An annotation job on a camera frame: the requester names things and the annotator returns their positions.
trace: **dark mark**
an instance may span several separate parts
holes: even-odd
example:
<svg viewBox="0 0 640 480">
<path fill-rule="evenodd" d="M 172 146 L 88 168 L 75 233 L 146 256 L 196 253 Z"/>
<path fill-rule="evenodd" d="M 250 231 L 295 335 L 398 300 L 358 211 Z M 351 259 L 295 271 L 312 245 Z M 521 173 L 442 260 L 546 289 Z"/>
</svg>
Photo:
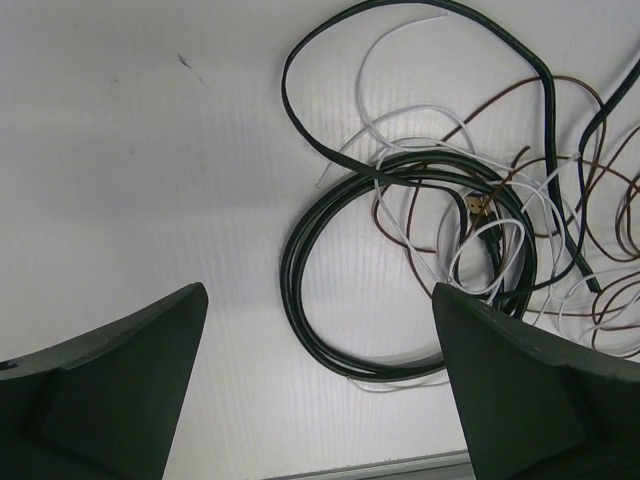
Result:
<svg viewBox="0 0 640 480">
<path fill-rule="evenodd" d="M 187 59 L 184 58 L 182 55 L 178 54 L 178 61 L 183 64 L 185 67 L 190 68 L 191 70 L 193 70 L 193 67 L 191 65 L 189 65 L 187 63 Z"/>
<path fill-rule="evenodd" d="M 186 59 L 186 58 L 184 58 L 184 57 L 183 57 L 182 55 L 180 55 L 180 54 L 178 54 L 178 61 L 179 61 L 182 65 L 184 65 L 185 67 L 187 67 L 189 70 L 193 70 L 193 67 L 192 67 L 191 65 L 189 65 L 189 63 L 187 62 L 187 59 Z M 206 87 L 207 85 L 204 83 L 204 80 L 202 80 L 202 77 L 200 76 L 200 74 L 199 74 L 198 72 L 196 72 L 195 70 L 193 70 L 193 71 L 194 71 L 194 73 L 196 74 L 196 77 L 198 77 L 198 80 L 200 80 L 200 83 Z"/>
</svg>

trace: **black cable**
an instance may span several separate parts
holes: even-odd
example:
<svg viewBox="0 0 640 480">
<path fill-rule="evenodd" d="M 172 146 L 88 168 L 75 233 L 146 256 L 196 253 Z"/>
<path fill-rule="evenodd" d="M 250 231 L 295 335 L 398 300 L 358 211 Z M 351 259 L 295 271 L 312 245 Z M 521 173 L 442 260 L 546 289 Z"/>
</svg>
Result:
<svg viewBox="0 0 640 480">
<path fill-rule="evenodd" d="M 478 237 L 484 243 L 485 250 L 489 254 L 489 263 L 493 271 L 494 281 L 498 278 L 498 275 L 502 272 L 502 252 L 500 243 L 502 242 L 502 228 L 499 225 L 494 225 L 486 230 L 485 228 L 490 223 L 498 220 L 498 216 L 491 211 L 491 205 L 489 197 L 472 193 L 467 196 L 467 207 L 470 212 L 471 224 L 475 230 L 480 231 Z M 497 295 L 504 293 L 504 278 L 498 285 Z M 493 307 L 498 310 L 503 310 L 504 305 L 498 298 L 493 300 Z"/>
<path fill-rule="evenodd" d="M 620 87 L 612 95 L 610 100 L 601 108 L 598 114 L 590 122 L 580 141 L 580 157 L 578 158 L 578 181 L 582 197 L 582 222 L 577 243 L 571 237 L 564 208 L 560 196 L 560 185 L 557 176 L 549 182 L 549 196 L 558 208 L 560 220 L 554 216 L 557 228 L 562 228 L 566 234 L 566 247 L 571 254 L 569 265 L 554 277 L 536 284 L 537 252 L 533 225 L 526 212 L 522 212 L 522 202 L 516 193 L 508 185 L 497 194 L 493 184 L 502 178 L 482 163 L 462 154 L 448 150 L 430 150 L 425 152 L 404 153 L 385 160 L 379 170 L 365 165 L 343 153 L 327 147 L 318 141 L 304 127 L 295 114 L 287 94 L 287 76 L 289 69 L 300 51 L 315 37 L 337 23 L 358 13 L 372 8 L 397 4 L 425 4 L 436 6 L 453 13 L 462 15 L 479 25 L 485 27 L 512 50 L 522 57 L 537 72 L 544 90 L 544 148 L 547 175 L 551 175 L 558 167 L 556 153 L 556 101 L 554 79 L 548 67 L 531 50 L 520 43 L 506 30 L 485 17 L 481 13 L 450 0 L 368 0 L 350 7 L 345 11 L 330 18 L 319 27 L 305 36 L 294 47 L 287 57 L 284 65 L 281 82 L 281 95 L 284 108 L 291 122 L 298 132 L 319 153 L 330 161 L 341 165 L 354 172 L 354 175 L 332 188 L 324 194 L 300 219 L 294 228 L 285 246 L 280 267 L 280 289 L 289 323 L 296 336 L 305 349 L 322 365 L 328 369 L 350 377 L 355 380 L 368 382 L 391 382 L 408 380 L 442 370 L 444 361 L 442 354 L 437 354 L 401 365 L 383 365 L 369 360 L 356 358 L 341 352 L 324 342 L 311 327 L 306 317 L 302 301 L 302 278 L 306 262 L 313 245 L 317 241 L 323 229 L 329 221 L 344 207 L 361 195 L 374 189 L 374 179 L 382 185 L 401 185 L 405 187 L 419 187 L 438 189 L 448 193 L 456 203 L 460 220 L 461 232 L 467 231 L 467 210 L 462 197 L 453 189 L 443 184 L 458 185 L 471 188 L 482 195 L 490 195 L 493 192 L 494 201 L 501 206 L 512 218 L 519 221 L 525 229 L 525 239 L 521 252 L 521 268 L 516 273 L 517 283 L 514 288 L 504 291 L 501 285 L 498 295 L 495 297 L 494 306 L 503 312 L 516 318 L 524 315 L 531 294 L 539 289 L 546 288 L 566 277 L 574 266 L 577 266 L 583 276 L 592 274 L 592 270 L 586 260 L 580 254 L 586 235 L 586 186 L 583 171 L 583 159 L 586 144 L 602 121 L 613 111 L 621 101 L 637 78 L 640 76 L 640 61 L 625 78 Z M 412 169 L 411 166 L 445 166 L 455 167 L 467 172 L 473 172 L 473 176 L 461 175 L 448 170 L 436 168 Z M 424 180 L 438 182 L 438 184 L 423 183 Z M 502 258 L 499 242 L 495 243 L 488 236 L 484 236 L 485 245 L 491 259 L 494 274 L 501 268 Z M 601 291 L 596 279 L 587 282 L 593 292 Z"/>
<path fill-rule="evenodd" d="M 417 170 L 404 168 L 415 164 L 430 168 Z M 466 171 L 473 171 L 479 178 L 431 168 L 434 166 L 460 167 Z M 466 232 L 468 229 L 466 203 L 455 190 L 442 186 L 440 183 L 468 187 L 488 195 L 494 189 L 490 182 L 495 182 L 500 178 L 493 170 L 480 162 L 450 151 L 426 151 L 392 156 L 382 163 L 380 172 L 402 181 L 428 180 L 438 182 L 439 184 L 425 184 L 424 188 L 444 191 L 453 198 L 458 210 L 462 232 Z M 304 311 L 302 278 L 315 242 L 338 212 L 373 189 L 373 179 L 366 174 L 356 173 L 325 193 L 302 216 L 291 233 L 282 255 L 280 266 L 282 302 L 291 328 L 302 345 L 318 362 L 333 372 L 367 382 L 392 382 L 422 377 L 444 368 L 441 354 L 409 364 L 393 366 L 359 359 L 339 351 L 322 340 L 314 332 Z M 535 280 L 537 273 L 537 252 L 533 225 L 528 214 L 521 212 L 522 202 L 511 187 L 505 187 L 495 197 L 495 202 L 501 205 L 509 215 L 520 221 L 527 232 L 523 267 L 516 287 L 523 288 Z M 520 296 L 507 301 L 502 300 L 500 304 L 504 305 L 503 311 L 521 318 L 528 303 L 528 296 Z"/>
<path fill-rule="evenodd" d="M 432 5 L 435 7 L 442 8 L 444 10 L 462 15 L 479 25 L 485 27 L 491 33 L 500 38 L 504 43 L 507 44 L 512 50 L 514 50 L 522 59 L 524 59 L 531 67 L 536 71 L 536 73 L 540 76 L 540 81 L 542 83 L 542 87 L 544 90 L 544 149 L 545 149 L 545 158 L 546 158 L 546 170 L 547 174 L 550 175 L 552 172 L 556 170 L 558 167 L 557 160 L 557 152 L 556 152 L 556 99 L 555 99 L 555 82 L 553 79 L 553 75 L 551 71 L 547 67 L 547 65 L 538 58 L 531 50 L 529 50 L 526 46 L 524 46 L 518 39 L 516 39 L 513 35 L 503 29 L 500 25 L 495 23 L 490 18 L 484 16 L 480 12 L 473 10 L 470 7 L 465 5 L 461 5 L 457 2 L 451 0 L 367 0 L 365 2 L 354 5 L 350 8 L 347 8 L 343 12 L 335 15 L 330 18 L 326 22 L 322 23 L 320 26 L 316 27 L 312 30 L 308 35 L 306 35 L 289 53 L 282 73 L 282 81 L 280 85 L 280 92 L 282 96 L 282 103 L 284 108 L 289 116 L 289 119 L 298 130 L 298 132 L 313 146 L 319 153 L 324 155 L 330 161 L 337 163 L 338 165 L 345 167 L 354 172 L 363 173 L 368 175 L 371 178 L 375 178 L 379 181 L 401 185 L 405 187 L 419 187 L 412 182 L 407 182 L 400 178 L 386 175 L 383 172 L 377 171 L 375 168 L 370 167 L 368 165 L 364 165 L 363 163 L 341 153 L 336 150 L 333 150 L 322 142 L 318 141 L 311 133 L 304 127 L 301 120 L 295 114 L 291 102 L 289 101 L 289 96 L 287 93 L 287 76 L 289 73 L 289 69 L 291 64 L 295 60 L 296 56 L 302 51 L 302 49 L 311 42 L 314 38 L 320 35 L 325 30 L 333 27 L 334 25 L 342 22 L 343 20 L 348 19 L 354 15 L 365 12 L 367 10 L 371 10 L 373 8 L 383 7 L 387 5 L 401 5 L 401 4 L 424 4 L 424 5 Z M 580 193 L 581 196 L 584 197 L 586 193 L 586 185 L 584 182 L 584 173 L 582 172 L 582 165 L 579 163 L 579 185 L 580 185 Z M 540 290 L 542 288 L 546 288 L 549 285 L 552 285 L 564 277 L 566 277 L 574 266 L 577 266 L 582 273 L 583 276 L 588 276 L 593 274 L 593 271 L 587 264 L 586 260 L 580 253 L 580 249 L 577 248 L 571 233 L 569 232 L 566 216 L 564 213 L 564 206 L 562 203 L 562 199 L 560 197 L 560 184 L 557 176 L 549 183 L 549 197 L 553 201 L 553 203 L 558 208 L 560 213 L 561 221 L 558 221 L 554 217 L 554 222 L 556 223 L 556 228 L 563 228 L 565 230 L 565 244 L 567 250 L 571 255 L 571 261 L 569 265 L 560 273 L 557 273 L 553 278 L 549 279 L 546 282 L 542 282 L 540 284 L 531 284 L 527 287 L 527 292 L 518 292 L 520 294 L 531 293 L 536 290 Z M 582 245 L 584 243 L 585 236 L 585 228 L 581 226 L 580 236 L 578 244 Z M 593 292 L 601 291 L 601 288 L 595 278 L 587 281 L 587 285 L 589 289 Z"/>
</svg>

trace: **metal strip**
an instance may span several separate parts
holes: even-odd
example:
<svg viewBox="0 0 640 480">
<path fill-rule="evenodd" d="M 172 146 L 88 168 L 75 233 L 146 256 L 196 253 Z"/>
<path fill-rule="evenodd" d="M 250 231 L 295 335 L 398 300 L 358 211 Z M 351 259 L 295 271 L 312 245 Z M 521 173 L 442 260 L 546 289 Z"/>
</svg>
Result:
<svg viewBox="0 0 640 480">
<path fill-rule="evenodd" d="M 362 465 L 354 468 L 331 470 L 326 472 L 305 473 L 271 480 L 362 480 L 379 478 L 388 475 L 420 472 L 457 465 L 471 465 L 469 453 L 466 451 L 451 452 L 445 455 L 414 458 L 393 463 Z"/>
</svg>

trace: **brown wire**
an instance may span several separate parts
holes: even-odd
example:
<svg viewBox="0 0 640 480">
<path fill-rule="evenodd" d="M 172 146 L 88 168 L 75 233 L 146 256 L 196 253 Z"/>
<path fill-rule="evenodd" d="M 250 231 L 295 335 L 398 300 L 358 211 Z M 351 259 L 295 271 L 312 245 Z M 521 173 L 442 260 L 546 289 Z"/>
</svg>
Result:
<svg viewBox="0 0 640 480">
<path fill-rule="evenodd" d="M 595 91 L 595 89 L 593 89 L 591 86 L 589 86 L 587 83 L 574 78 L 574 77 L 568 77 L 568 76 L 555 76 L 554 77 L 556 80 L 561 80 L 561 81 L 567 81 L 573 84 L 576 84 L 580 87 L 582 87 L 584 90 L 586 90 L 594 99 L 595 101 L 598 103 L 598 105 L 600 107 L 603 106 L 603 101 L 602 98 L 600 97 L 600 95 Z M 490 106 L 492 106 L 493 104 L 495 104 L 498 100 L 500 100 L 501 98 L 505 97 L 506 95 L 508 95 L 509 93 L 513 92 L 514 90 L 518 89 L 519 87 L 529 84 L 529 83 L 533 83 L 538 81 L 539 79 L 537 77 L 535 78 L 528 78 L 519 82 L 514 83 L 513 85 L 511 85 L 510 87 L 507 87 L 506 89 L 502 90 L 501 92 L 499 92 L 497 95 L 493 96 L 492 98 L 490 98 L 489 100 L 487 100 L 486 102 L 484 102 L 482 105 L 480 105 L 476 110 L 474 110 L 465 120 L 464 123 L 469 124 L 471 121 L 473 121 L 478 115 L 480 115 L 483 111 L 485 111 L 487 108 L 489 108 Z M 449 139 L 451 139 L 455 134 L 457 134 L 458 132 L 460 132 L 462 130 L 461 126 L 457 126 L 456 128 L 454 128 L 453 130 L 451 130 L 447 135 L 445 135 L 442 138 L 442 141 L 447 141 Z M 628 255 L 627 258 L 620 258 L 614 254 L 612 254 L 609 250 L 607 250 L 600 241 L 598 241 L 598 239 L 595 237 L 595 234 L 593 233 L 589 223 L 587 222 L 586 225 L 586 232 L 587 235 L 589 237 L 589 239 L 593 242 L 593 244 L 596 246 L 596 248 L 603 254 L 605 255 L 607 258 L 609 258 L 610 260 L 614 261 L 614 262 L 619 262 L 619 263 L 626 263 L 626 262 L 631 262 L 634 260 L 637 260 L 640 258 L 640 247 L 636 244 L 634 238 L 633 238 L 633 234 L 632 234 L 632 220 L 631 220 L 631 204 L 634 201 L 634 199 L 638 196 L 638 193 L 640 193 L 640 186 L 638 186 L 638 181 L 640 180 L 640 173 L 638 173 L 636 176 L 634 176 L 632 179 L 628 178 L 627 176 L 621 174 L 620 172 L 618 172 L 617 170 L 615 170 L 612 166 L 613 164 L 618 160 L 618 158 L 620 157 L 620 155 L 622 154 L 622 152 L 626 149 L 626 147 L 628 146 L 628 144 L 631 142 L 631 140 L 634 138 L 634 136 L 640 132 L 640 127 L 635 128 L 633 131 L 631 131 L 629 133 L 629 135 L 624 139 L 624 141 L 622 142 L 622 144 L 620 145 L 620 147 L 616 150 L 616 152 L 612 155 L 611 159 L 605 164 L 602 165 L 600 163 L 601 157 L 602 157 L 602 151 L 603 151 L 603 147 L 604 147 L 604 143 L 605 143 L 605 139 L 606 139 L 606 133 L 607 133 L 607 125 L 606 125 L 606 121 L 603 123 L 601 131 L 600 131 L 600 135 L 596 144 L 596 148 L 594 151 L 594 158 L 593 161 L 584 161 L 584 164 L 589 166 L 589 173 L 588 173 L 588 177 L 586 180 L 586 190 L 585 190 L 585 196 L 586 196 L 586 202 L 588 203 L 589 199 L 591 198 L 591 195 L 593 194 L 593 192 L 595 191 L 596 187 L 598 186 L 598 184 L 601 182 L 601 180 L 604 178 L 605 175 L 610 174 L 613 175 L 617 178 L 619 178 L 620 180 L 624 181 L 627 183 L 628 187 L 627 190 L 625 192 L 624 197 L 621 199 L 620 201 L 620 205 L 618 208 L 618 212 L 616 214 L 615 217 L 615 222 L 614 222 L 614 230 L 616 233 L 616 240 L 618 243 L 618 246 L 620 247 L 620 249 L 626 253 Z M 518 154 L 516 155 L 516 157 L 514 158 L 514 160 L 511 163 L 511 167 L 513 168 L 513 171 L 510 172 L 510 174 L 504 179 L 504 181 L 496 186 L 496 188 L 494 189 L 494 191 L 488 196 L 487 199 L 487 203 L 488 202 L 493 202 L 494 198 L 496 197 L 496 195 L 499 194 L 499 192 L 506 186 L 507 182 L 509 182 L 517 173 L 523 171 L 524 169 L 528 168 L 529 166 L 538 163 L 538 162 L 542 162 L 544 161 L 544 157 L 541 158 L 536 158 L 533 160 L 529 160 L 527 162 L 525 162 L 524 164 L 518 166 L 518 164 L 520 163 L 522 157 L 524 156 L 524 154 L 530 149 L 530 147 L 524 147 L 522 150 L 520 150 L 520 152 L 518 152 Z M 568 159 L 568 157 L 558 157 L 561 159 Z M 411 169 L 419 169 L 419 168 L 427 168 L 426 166 L 423 166 L 422 164 L 416 164 L 412 167 L 410 167 Z M 381 190 L 381 194 L 385 195 L 387 193 L 387 191 L 389 190 L 390 186 L 385 186 L 383 187 L 383 189 Z M 415 209 L 416 209 L 416 205 L 417 205 L 417 200 L 418 200 L 418 196 L 420 195 L 420 193 L 422 192 L 422 189 L 420 188 L 415 188 L 412 194 L 412 198 L 411 198 L 411 202 L 410 202 L 410 206 L 409 206 L 409 210 L 407 213 L 407 224 L 406 224 L 406 237 L 407 239 L 410 241 L 411 240 L 411 229 L 412 229 L 412 224 L 413 224 L 413 219 L 414 219 L 414 215 L 415 215 Z M 578 205 L 576 206 L 576 212 L 578 212 L 580 210 L 582 206 L 582 202 L 578 202 Z M 378 199 L 376 198 L 374 200 L 373 203 L 373 208 L 372 208 L 372 214 L 373 214 L 373 220 L 376 224 L 376 227 L 380 230 L 380 232 L 387 237 L 390 241 L 392 241 L 393 243 L 395 243 L 398 246 L 401 246 L 405 249 L 405 253 L 407 255 L 407 260 L 409 262 L 409 266 L 411 268 L 411 271 L 414 275 L 414 277 L 416 278 L 416 280 L 418 281 L 419 285 L 421 286 L 421 288 L 425 291 L 425 293 L 429 296 L 429 298 L 432 297 L 432 292 L 430 291 L 430 289 L 427 287 L 427 285 L 424 283 L 424 281 L 421 278 L 420 273 L 418 272 L 416 263 L 414 261 L 413 258 L 413 253 L 411 251 L 411 249 L 401 240 L 398 240 L 397 238 L 395 238 L 393 235 L 391 235 L 389 232 L 386 231 L 386 229 L 382 226 L 382 224 L 380 223 L 379 220 L 379 207 L 380 207 L 380 202 L 378 201 Z M 567 225 L 569 225 L 572 221 L 574 221 L 574 217 L 573 215 L 571 215 L 569 218 L 567 218 Z M 558 235 L 558 232 L 552 232 L 551 235 Z M 536 234 L 536 236 L 538 238 L 548 238 L 549 234 Z M 417 252 L 421 252 L 421 253 L 427 253 L 427 254 L 435 254 L 436 250 L 432 247 L 414 247 L 415 250 Z M 591 317 L 594 325 L 599 324 L 602 319 L 609 314 L 615 313 L 615 312 L 619 312 L 620 310 L 622 310 L 623 308 L 625 308 L 624 306 L 621 307 L 616 307 L 616 308 L 612 308 L 611 305 L 613 304 L 613 302 L 622 294 L 624 293 L 626 290 L 628 290 L 629 288 L 632 288 L 633 286 L 636 285 L 640 285 L 640 280 L 636 281 L 636 282 L 632 282 L 631 284 L 628 284 L 622 288 L 620 288 L 618 291 L 616 291 L 612 298 L 609 299 L 609 301 L 605 304 L 604 308 L 599 311 L 596 312 L 597 309 L 597 305 L 600 302 L 602 296 L 605 294 L 605 292 L 609 291 L 610 289 L 612 289 L 613 287 L 619 285 L 620 283 L 622 283 L 625 280 L 628 280 L 629 278 L 633 278 L 633 276 L 636 275 L 636 273 L 625 276 L 623 278 L 617 279 L 613 282 L 611 282 L 610 284 L 608 284 L 607 286 L 605 286 L 605 288 L 602 290 L 602 292 L 600 292 L 600 294 L 598 294 L 596 296 L 596 298 L 594 299 L 593 303 L 592 303 L 592 309 L 590 313 L 573 313 L 573 312 L 568 312 L 568 313 L 563 313 L 564 316 L 566 317 L 580 317 L 580 318 L 586 318 L 586 317 Z M 533 312 L 533 313 L 540 313 L 540 310 L 536 310 L 536 309 L 528 309 L 528 312 Z M 559 312 L 548 312 L 545 311 L 545 313 L 548 314 L 558 314 Z M 600 330 L 602 331 L 621 331 L 621 330 L 632 330 L 635 328 L 640 328 L 640 326 L 626 326 L 626 327 L 602 327 Z M 595 330 L 592 336 L 592 348 L 594 348 L 594 350 L 597 350 L 597 346 L 596 346 L 596 340 L 597 340 L 597 336 L 598 336 L 598 332 L 600 330 Z M 631 358 L 635 355 L 640 354 L 640 349 L 638 349 L 638 351 L 633 352 L 632 354 L 629 355 L 625 355 L 624 357 L 621 358 Z"/>
</svg>

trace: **coiled black cable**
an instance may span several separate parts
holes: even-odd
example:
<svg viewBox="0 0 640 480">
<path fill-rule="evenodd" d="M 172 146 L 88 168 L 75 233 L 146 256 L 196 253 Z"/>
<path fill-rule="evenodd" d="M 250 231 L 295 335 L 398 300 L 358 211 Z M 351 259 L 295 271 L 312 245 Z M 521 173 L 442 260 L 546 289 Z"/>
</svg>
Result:
<svg viewBox="0 0 640 480">
<path fill-rule="evenodd" d="M 406 168 L 416 164 L 427 167 L 456 167 L 464 171 L 472 171 L 476 175 L 466 176 L 436 168 Z M 489 194 L 494 190 L 489 182 L 500 179 L 493 170 L 480 162 L 450 151 L 426 151 L 392 156 L 383 162 L 380 172 L 402 181 L 437 181 L 472 188 L 483 194 Z M 464 199 L 455 190 L 442 185 L 424 184 L 424 188 L 444 191 L 453 198 L 458 210 L 460 229 L 462 232 L 466 232 L 468 228 L 467 207 Z M 422 377 L 444 368 L 441 354 L 417 362 L 393 366 L 359 359 L 339 351 L 322 340 L 313 331 L 304 311 L 302 277 L 316 240 L 340 210 L 373 189 L 372 178 L 363 173 L 356 173 L 325 193 L 303 215 L 291 233 L 282 255 L 280 265 L 282 302 L 291 328 L 302 345 L 318 362 L 331 371 L 354 380 L 367 382 L 392 382 Z M 495 201 L 525 227 L 527 234 L 525 236 L 523 266 L 516 287 L 524 288 L 533 283 L 537 272 L 533 225 L 529 215 L 526 212 L 521 212 L 522 202 L 511 187 L 506 186 L 496 195 Z M 529 303 L 529 295 L 517 296 L 503 302 L 504 311 L 521 318 Z"/>
</svg>

